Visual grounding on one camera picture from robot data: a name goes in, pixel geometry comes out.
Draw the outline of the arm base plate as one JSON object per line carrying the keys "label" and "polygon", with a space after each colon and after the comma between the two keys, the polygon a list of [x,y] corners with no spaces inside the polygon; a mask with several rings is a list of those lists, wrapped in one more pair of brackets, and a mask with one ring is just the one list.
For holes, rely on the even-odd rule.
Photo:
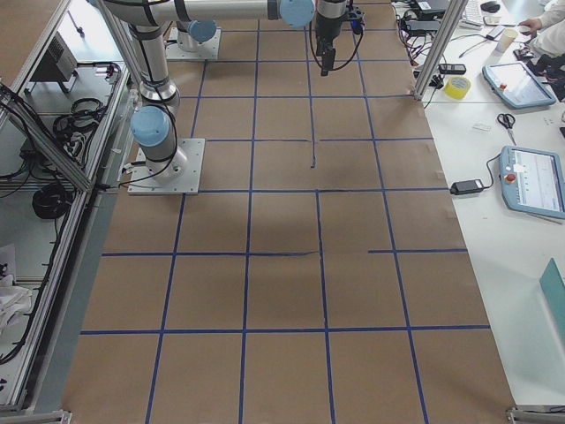
{"label": "arm base plate", "polygon": [[208,41],[197,42],[188,33],[178,32],[173,27],[165,44],[168,61],[206,61],[217,60],[220,50],[222,30],[216,29],[215,35]]}
{"label": "arm base plate", "polygon": [[144,152],[138,148],[136,160],[145,164],[132,171],[133,183],[127,191],[131,195],[197,194],[200,187],[200,173],[205,151],[204,139],[180,139],[172,164],[162,173],[166,162],[147,161]]}

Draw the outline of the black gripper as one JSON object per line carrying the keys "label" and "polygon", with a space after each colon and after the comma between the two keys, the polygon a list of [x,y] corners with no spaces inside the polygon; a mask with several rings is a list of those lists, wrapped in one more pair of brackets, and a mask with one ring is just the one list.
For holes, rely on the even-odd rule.
{"label": "black gripper", "polygon": [[316,21],[314,32],[316,36],[316,50],[314,55],[321,60],[320,75],[326,77],[334,69],[335,47],[334,40],[342,29],[341,21]]}

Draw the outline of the person's hand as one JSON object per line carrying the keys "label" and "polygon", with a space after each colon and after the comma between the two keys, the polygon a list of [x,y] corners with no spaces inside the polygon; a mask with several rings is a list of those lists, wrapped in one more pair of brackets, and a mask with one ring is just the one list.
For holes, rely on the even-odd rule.
{"label": "person's hand", "polygon": [[538,18],[525,19],[518,24],[518,32],[520,34],[533,35],[541,28],[542,23]]}

